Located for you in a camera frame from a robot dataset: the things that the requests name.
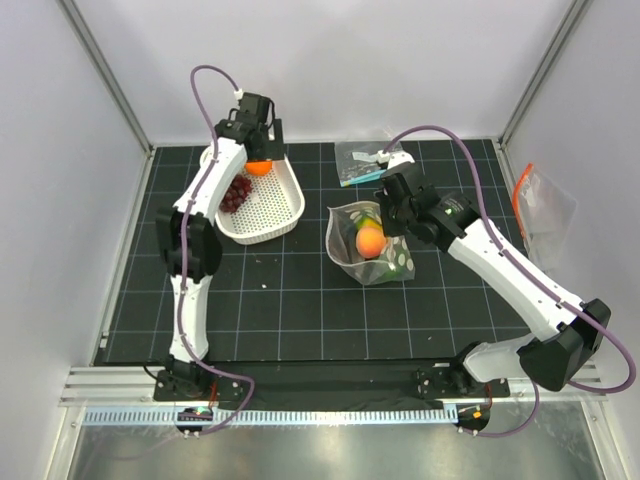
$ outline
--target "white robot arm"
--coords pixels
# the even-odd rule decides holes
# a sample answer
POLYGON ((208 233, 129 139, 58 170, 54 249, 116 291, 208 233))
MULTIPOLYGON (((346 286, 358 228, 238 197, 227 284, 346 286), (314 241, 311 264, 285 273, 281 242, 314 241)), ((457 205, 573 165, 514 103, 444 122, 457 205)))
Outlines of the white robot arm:
POLYGON ((206 175, 210 162, 214 161, 213 154, 209 153, 187 191, 172 207, 158 211, 156 230, 160 255, 171 277, 174 294, 174 334, 168 368, 181 372, 176 373, 177 376, 197 376, 192 375, 193 358, 182 342, 177 325, 178 298, 183 282, 180 224, 198 186, 199 193, 187 223, 188 274, 181 317, 186 339, 193 353, 202 360, 209 350, 206 337, 209 285, 222 257, 222 247, 213 229, 215 215, 233 178, 247 161, 284 158, 282 121, 274 118, 273 112, 271 99, 243 92, 239 108, 233 109, 229 119, 221 120, 215 126, 219 139, 215 167, 206 175), (270 109, 272 118, 267 124, 270 109))
POLYGON ((456 357, 452 381, 461 393, 499 378, 527 375, 543 388, 559 391, 599 348, 602 335, 562 308, 527 279, 505 256, 505 249, 562 302, 580 305, 606 327, 611 312, 600 300, 587 304, 541 272, 509 244, 489 222, 503 244, 499 250, 473 203, 452 192, 440 197, 422 169, 406 152, 387 154, 383 190, 376 193, 387 236, 410 233, 471 268, 522 317, 531 333, 497 343, 469 345, 456 357))
MULTIPOLYGON (((206 178, 202 185, 200 194, 196 198, 196 202, 191 207, 191 215, 201 216, 211 225, 215 221, 216 212, 222 198, 231 184, 233 178, 238 174, 247 162, 247 150, 243 145, 237 144, 234 140, 228 138, 220 138, 218 141, 219 153, 218 164, 206 178)), ((213 155, 209 155, 206 162, 201 165, 196 177, 189 185, 186 192, 180 199, 173 204, 173 208, 177 212, 183 213, 187 208, 187 202, 191 198, 191 194, 195 186, 202 179, 208 162, 213 161, 213 155)), ((209 350, 209 342, 206 335, 207 322, 207 297, 209 293, 209 285, 211 284, 212 275, 205 275, 196 282, 193 278, 187 278, 187 291, 185 294, 184 305, 182 307, 182 317, 185 319, 184 330, 187 339, 193 347, 193 351, 198 358, 203 359, 209 350)), ((177 273, 171 276, 171 286, 173 287, 173 318, 174 324, 177 322, 178 314, 178 296, 180 295, 180 286, 182 283, 182 275, 177 273)), ((184 348, 184 344, 180 339, 177 327, 174 325, 173 340, 171 342, 170 354, 181 362, 191 362, 191 356, 184 348)))

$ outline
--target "orange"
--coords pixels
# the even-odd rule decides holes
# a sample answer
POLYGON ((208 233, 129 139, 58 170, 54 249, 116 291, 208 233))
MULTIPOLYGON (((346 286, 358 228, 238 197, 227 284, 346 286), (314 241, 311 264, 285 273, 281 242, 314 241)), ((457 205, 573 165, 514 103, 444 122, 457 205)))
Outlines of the orange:
POLYGON ((264 162, 247 162, 245 168, 250 175, 261 177, 271 171, 271 160, 265 160, 264 162))
POLYGON ((384 233, 375 227, 363 227, 356 235, 356 249, 366 259, 376 258, 386 244, 384 233))

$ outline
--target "black grid mat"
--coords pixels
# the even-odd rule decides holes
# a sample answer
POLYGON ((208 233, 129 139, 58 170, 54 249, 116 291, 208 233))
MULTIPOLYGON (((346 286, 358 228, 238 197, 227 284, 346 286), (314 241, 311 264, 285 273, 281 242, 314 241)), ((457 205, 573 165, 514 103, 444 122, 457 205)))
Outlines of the black grid mat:
MULTIPOLYGON (((509 194, 489 140, 466 142, 487 211, 523 251, 509 194)), ((475 198, 462 152, 449 141, 403 142, 445 193, 475 198)), ((160 148, 146 188, 105 348, 96 363, 163 359, 173 328, 171 284, 154 217, 198 170, 204 147, 160 148)), ((327 207, 373 199, 374 184, 340 188, 333 144, 292 144, 289 159, 306 208, 284 237, 244 247, 220 235, 224 255, 209 293, 209 360, 368 359, 451 356, 473 341, 525 334, 518 315, 475 273, 407 238, 416 278, 362 287, 324 254, 327 207)))

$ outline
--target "grapes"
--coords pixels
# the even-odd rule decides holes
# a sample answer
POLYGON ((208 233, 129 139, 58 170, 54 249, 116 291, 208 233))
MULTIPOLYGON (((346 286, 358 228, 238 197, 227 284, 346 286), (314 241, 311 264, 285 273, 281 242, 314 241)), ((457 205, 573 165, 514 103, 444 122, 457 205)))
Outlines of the grapes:
POLYGON ((251 180, 242 175, 236 175, 220 202, 220 210, 225 213, 236 213, 252 191, 251 180))

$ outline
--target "white plastic basket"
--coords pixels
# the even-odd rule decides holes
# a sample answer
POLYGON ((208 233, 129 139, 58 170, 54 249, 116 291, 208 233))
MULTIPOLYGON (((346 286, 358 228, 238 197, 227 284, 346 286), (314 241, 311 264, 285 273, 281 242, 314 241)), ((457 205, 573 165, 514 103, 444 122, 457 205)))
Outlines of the white plastic basket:
MULTIPOLYGON (((211 147, 200 156, 200 165, 213 155, 211 147)), ((236 213, 218 210, 220 231, 240 245, 266 242, 293 230, 304 212, 304 196, 289 159, 274 161, 262 177, 241 172, 251 179, 253 191, 236 213)))

